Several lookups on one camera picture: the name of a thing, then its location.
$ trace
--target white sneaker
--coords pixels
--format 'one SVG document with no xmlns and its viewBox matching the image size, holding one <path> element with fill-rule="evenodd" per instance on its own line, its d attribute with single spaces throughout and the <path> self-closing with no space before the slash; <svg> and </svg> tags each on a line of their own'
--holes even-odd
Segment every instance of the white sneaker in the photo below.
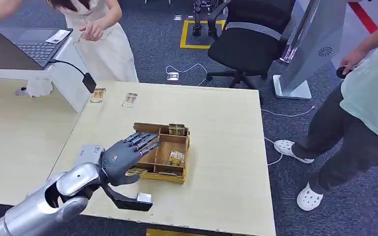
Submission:
<svg viewBox="0 0 378 236">
<path fill-rule="evenodd" d="M 300 162 L 306 163 L 306 164 L 311 164 L 314 162 L 313 159 L 306 159 L 306 158 L 299 158 L 292 152 L 292 146 L 294 142 L 289 141 L 289 140 L 277 140 L 274 144 L 274 147 L 276 151 L 280 152 L 283 155 L 286 156 L 291 156 L 295 159 L 297 159 Z"/>
<path fill-rule="evenodd" d="M 319 206 L 323 196 L 323 194 L 317 194 L 316 192 L 312 191 L 308 183 L 307 186 L 298 194 L 296 203 L 302 210 L 313 210 Z"/>
</svg>

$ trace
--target light wood tabletop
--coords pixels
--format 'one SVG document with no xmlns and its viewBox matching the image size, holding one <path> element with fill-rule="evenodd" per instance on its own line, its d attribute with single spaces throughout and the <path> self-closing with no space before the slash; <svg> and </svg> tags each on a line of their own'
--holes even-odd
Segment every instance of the light wood tabletop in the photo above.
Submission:
<svg viewBox="0 0 378 236">
<path fill-rule="evenodd" d="M 73 167 L 84 144 L 110 147 L 134 132 L 135 122 L 180 123 L 190 130 L 186 182 L 141 179 L 114 190 L 152 195 L 149 212 L 119 210 L 101 189 L 84 214 L 234 234 L 274 236 L 258 91 L 124 82 L 106 87 L 102 103 L 88 103 L 52 174 Z M 138 97 L 121 106 L 127 93 Z"/>
<path fill-rule="evenodd" d="M 26 83 L 0 79 L 0 204 L 18 204 L 45 183 L 79 118 L 57 90 L 15 96 Z"/>
</svg>

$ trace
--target laptop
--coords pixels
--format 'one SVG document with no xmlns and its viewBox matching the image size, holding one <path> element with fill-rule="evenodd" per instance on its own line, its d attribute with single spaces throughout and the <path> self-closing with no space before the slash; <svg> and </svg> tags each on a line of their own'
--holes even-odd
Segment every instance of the laptop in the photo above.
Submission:
<svg viewBox="0 0 378 236">
<path fill-rule="evenodd" d="M 46 40 L 59 29 L 0 28 L 0 69 L 44 70 L 68 36 L 58 44 Z"/>
</svg>

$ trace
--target chair backrest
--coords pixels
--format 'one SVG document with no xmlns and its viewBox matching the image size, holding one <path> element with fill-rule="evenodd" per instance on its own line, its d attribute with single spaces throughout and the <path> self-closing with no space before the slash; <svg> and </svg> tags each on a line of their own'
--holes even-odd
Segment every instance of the chair backrest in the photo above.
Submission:
<svg viewBox="0 0 378 236">
<path fill-rule="evenodd" d="M 227 22 L 247 22 L 273 29 L 280 34 L 290 21 L 295 0 L 232 0 Z"/>
</svg>

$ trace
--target red floor tape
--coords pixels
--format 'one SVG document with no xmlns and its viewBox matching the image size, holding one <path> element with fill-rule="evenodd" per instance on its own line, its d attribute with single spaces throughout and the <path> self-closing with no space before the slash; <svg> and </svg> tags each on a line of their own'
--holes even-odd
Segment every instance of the red floor tape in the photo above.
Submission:
<svg viewBox="0 0 378 236">
<path fill-rule="evenodd" d="M 378 26 L 373 22 L 373 20 L 358 2 L 349 2 L 348 4 L 370 33 L 373 33 L 378 29 Z"/>
</svg>

